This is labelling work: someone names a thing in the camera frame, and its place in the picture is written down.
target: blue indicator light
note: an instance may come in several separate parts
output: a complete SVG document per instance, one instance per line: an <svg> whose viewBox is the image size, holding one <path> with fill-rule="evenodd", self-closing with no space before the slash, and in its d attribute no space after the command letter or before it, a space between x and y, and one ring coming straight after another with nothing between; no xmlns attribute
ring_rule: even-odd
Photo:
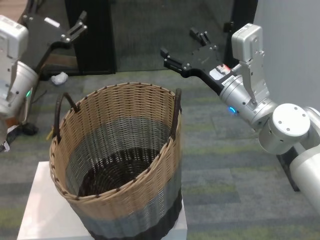
<svg viewBox="0 0 320 240"><path fill-rule="evenodd" d="M232 113L232 114L236 114L236 113L237 113L237 110L236 110L234 107L232 107L232 106L229 106L229 107L228 107L228 110L229 110L229 112Z"/></svg>

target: gray carpet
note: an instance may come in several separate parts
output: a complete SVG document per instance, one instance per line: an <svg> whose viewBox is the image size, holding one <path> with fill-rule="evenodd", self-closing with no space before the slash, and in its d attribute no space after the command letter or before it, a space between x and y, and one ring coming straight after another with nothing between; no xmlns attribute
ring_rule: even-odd
<svg viewBox="0 0 320 240"><path fill-rule="evenodd" d="M188 240L318 240L320 217L293 192L277 158L261 150L256 134L202 81L168 71L71 77L55 87L41 82L30 122L38 135L20 136L0 153L0 240L15 240L39 161L49 159L46 136L59 93L76 100L103 86L124 82L182 88L182 193ZM63 112L68 103L63 103Z"/></svg>
<svg viewBox="0 0 320 240"><path fill-rule="evenodd" d="M189 37L191 27L208 31L223 56L233 0L114 0L111 5L117 70L163 69L161 47L184 60L200 44Z"/></svg>

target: black panel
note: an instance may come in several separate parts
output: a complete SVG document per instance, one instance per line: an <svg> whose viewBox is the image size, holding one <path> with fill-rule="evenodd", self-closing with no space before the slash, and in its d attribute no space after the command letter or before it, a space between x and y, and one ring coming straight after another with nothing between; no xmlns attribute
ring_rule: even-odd
<svg viewBox="0 0 320 240"><path fill-rule="evenodd" d="M39 73L54 49L68 49L72 45L61 39L61 35L67 35L67 30L44 21L44 17L34 13L28 13L25 16L22 23L28 28L29 39L27 50L20 61Z"/></svg>
<svg viewBox="0 0 320 240"><path fill-rule="evenodd" d="M108 0L65 0L70 26L82 11L87 12L87 33L74 44L80 74L116 72L113 28Z"/></svg>

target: white pedestal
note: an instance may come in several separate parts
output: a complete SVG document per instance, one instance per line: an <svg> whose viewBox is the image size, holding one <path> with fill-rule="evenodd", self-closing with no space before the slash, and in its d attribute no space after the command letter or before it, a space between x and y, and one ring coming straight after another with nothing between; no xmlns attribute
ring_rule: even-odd
<svg viewBox="0 0 320 240"><path fill-rule="evenodd" d="M163 240L186 240L187 220L182 210ZM17 240L93 240L50 177L49 162L39 162Z"/></svg>

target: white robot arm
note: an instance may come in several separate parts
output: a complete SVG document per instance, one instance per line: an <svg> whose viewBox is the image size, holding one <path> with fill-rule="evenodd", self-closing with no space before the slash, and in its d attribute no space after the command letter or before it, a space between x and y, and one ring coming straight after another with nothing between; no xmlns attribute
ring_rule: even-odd
<svg viewBox="0 0 320 240"><path fill-rule="evenodd" d="M192 29L190 34L202 47L185 62L163 48L164 66L184 78L203 80L232 114L259 131L258 141L268 153L281 155L301 143L305 151L290 164L291 176L320 214L320 113L291 103L278 105L270 99L263 69L262 28L248 23L232 35L233 57L239 60L233 69L224 64L212 68L217 62L217 46L207 32Z"/></svg>
<svg viewBox="0 0 320 240"><path fill-rule="evenodd" d="M5 119L14 117L38 75L19 61L28 45L26 27L0 15L0 143L6 140Z"/></svg>

